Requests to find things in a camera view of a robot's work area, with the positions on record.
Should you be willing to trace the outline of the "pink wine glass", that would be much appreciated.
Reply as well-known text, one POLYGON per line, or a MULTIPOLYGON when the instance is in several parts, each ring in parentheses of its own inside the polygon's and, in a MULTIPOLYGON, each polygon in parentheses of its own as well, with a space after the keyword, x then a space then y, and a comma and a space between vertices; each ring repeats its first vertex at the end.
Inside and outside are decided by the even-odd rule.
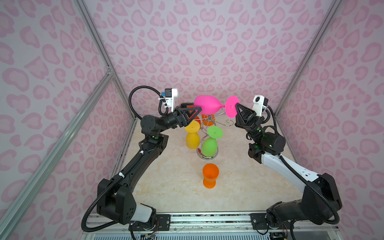
POLYGON ((234 118, 237 115, 237 103, 239 103, 239 99, 236 96, 229 97, 226 103, 223 105, 216 97, 199 95, 194 101, 194 106, 202 108, 202 115, 214 115, 220 109, 225 108, 226 115, 229 118, 234 118))

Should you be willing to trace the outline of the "green wine glass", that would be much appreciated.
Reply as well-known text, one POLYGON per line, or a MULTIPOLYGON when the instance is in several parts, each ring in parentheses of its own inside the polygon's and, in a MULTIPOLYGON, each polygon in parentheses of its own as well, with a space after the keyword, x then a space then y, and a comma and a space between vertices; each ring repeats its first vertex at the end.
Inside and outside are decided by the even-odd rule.
POLYGON ((217 140, 223 137, 223 131, 217 126, 211 126, 207 130, 208 138, 206 138, 201 147, 201 153, 206 158, 214 157, 218 150, 217 140))

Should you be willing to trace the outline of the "orange wine glass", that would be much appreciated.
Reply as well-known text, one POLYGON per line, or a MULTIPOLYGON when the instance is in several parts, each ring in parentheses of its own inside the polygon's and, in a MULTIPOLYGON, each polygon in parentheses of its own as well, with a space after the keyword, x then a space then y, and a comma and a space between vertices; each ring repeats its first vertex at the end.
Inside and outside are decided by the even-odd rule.
POLYGON ((203 126, 213 126, 216 124, 216 119, 214 115, 202 115, 201 123, 203 126))
POLYGON ((203 185, 208 189, 213 189, 219 174, 220 170, 215 164, 206 164, 203 167, 203 185))

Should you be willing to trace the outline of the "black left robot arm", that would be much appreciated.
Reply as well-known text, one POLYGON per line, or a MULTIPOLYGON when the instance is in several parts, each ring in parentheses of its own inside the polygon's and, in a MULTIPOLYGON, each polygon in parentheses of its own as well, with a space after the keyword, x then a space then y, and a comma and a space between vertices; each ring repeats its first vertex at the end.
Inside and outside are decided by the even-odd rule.
POLYGON ((151 163, 167 147, 169 137, 163 132, 187 127, 201 111, 201 107, 183 103, 162 117, 142 117, 140 125, 145 137, 138 144, 138 152, 118 174, 110 180, 102 180, 98 185, 95 206, 100 216, 110 219, 105 227, 132 223, 144 223, 147 228, 155 225, 156 209, 136 202, 133 196, 135 186, 151 163))

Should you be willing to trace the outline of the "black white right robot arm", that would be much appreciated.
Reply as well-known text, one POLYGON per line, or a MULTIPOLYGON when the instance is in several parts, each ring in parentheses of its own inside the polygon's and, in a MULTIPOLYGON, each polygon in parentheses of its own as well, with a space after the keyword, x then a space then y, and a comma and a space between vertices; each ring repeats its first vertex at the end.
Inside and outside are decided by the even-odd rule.
POLYGON ((294 184, 303 194, 299 200, 277 202, 266 210, 266 224, 279 228, 287 221, 310 221, 316 225, 336 225, 341 218, 341 197, 335 179, 329 174, 318 174, 282 155, 286 139, 273 125, 272 132, 262 127, 264 117, 239 103, 235 126, 244 129, 251 141, 248 155, 259 164, 267 166, 294 184))

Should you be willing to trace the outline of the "red wine glass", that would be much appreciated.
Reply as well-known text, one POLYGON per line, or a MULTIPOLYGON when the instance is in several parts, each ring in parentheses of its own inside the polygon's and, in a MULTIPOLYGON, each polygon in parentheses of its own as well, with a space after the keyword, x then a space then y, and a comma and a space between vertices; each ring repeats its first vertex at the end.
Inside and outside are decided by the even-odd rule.
POLYGON ((199 116, 196 116, 194 120, 201 125, 202 121, 199 116))

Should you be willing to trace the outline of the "orange wine glass back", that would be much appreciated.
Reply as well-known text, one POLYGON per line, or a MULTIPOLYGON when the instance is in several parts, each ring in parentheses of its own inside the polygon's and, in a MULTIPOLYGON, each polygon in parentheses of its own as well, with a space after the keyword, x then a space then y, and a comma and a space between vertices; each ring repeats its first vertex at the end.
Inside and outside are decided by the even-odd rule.
POLYGON ((213 126, 216 124, 216 119, 214 115, 202 115, 201 123, 203 126, 213 126))

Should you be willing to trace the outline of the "yellow wine glass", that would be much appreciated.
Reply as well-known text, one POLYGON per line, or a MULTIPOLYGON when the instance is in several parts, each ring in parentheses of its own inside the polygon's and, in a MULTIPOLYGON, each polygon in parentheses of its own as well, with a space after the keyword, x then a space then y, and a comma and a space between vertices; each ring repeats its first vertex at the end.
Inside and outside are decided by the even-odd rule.
POLYGON ((188 133, 186 136, 186 146, 191 150, 197 149, 200 145, 200 136, 198 134, 200 124, 197 121, 192 121, 185 127, 185 130, 188 133))

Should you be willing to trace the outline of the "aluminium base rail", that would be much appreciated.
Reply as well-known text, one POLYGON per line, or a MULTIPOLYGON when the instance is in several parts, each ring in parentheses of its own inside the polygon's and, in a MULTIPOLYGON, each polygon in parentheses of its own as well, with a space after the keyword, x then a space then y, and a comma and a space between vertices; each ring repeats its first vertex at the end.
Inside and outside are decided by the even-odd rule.
POLYGON ((341 240, 335 225, 309 221, 284 222, 268 228, 264 212, 160 213, 158 225, 149 231, 138 224, 113 225, 84 233, 82 240, 341 240))

